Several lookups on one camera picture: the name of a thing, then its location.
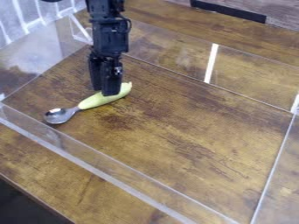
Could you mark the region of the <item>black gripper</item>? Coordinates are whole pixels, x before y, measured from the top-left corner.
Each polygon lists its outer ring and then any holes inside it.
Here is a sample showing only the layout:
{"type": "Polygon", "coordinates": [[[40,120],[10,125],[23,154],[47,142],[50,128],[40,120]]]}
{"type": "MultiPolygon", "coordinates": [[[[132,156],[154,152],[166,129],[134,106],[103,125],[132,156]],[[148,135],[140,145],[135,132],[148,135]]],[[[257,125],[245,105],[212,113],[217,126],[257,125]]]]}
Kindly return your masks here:
{"type": "Polygon", "coordinates": [[[123,80],[123,63],[120,57],[128,52],[128,34],[132,22],[126,17],[92,18],[91,53],[88,70],[91,84],[104,96],[118,95],[123,80]]]}

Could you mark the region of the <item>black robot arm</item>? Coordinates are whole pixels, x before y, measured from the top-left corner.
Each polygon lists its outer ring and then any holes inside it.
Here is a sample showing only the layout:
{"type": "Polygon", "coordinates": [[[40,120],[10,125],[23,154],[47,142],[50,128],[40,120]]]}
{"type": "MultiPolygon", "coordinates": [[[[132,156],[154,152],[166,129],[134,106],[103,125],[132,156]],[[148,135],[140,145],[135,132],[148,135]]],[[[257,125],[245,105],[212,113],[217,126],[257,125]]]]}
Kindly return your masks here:
{"type": "Polygon", "coordinates": [[[104,96],[118,95],[123,80],[122,53],[128,52],[131,19],[126,11],[126,0],[86,0],[92,25],[92,47],[88,70],[92,87],[104,96]]]}

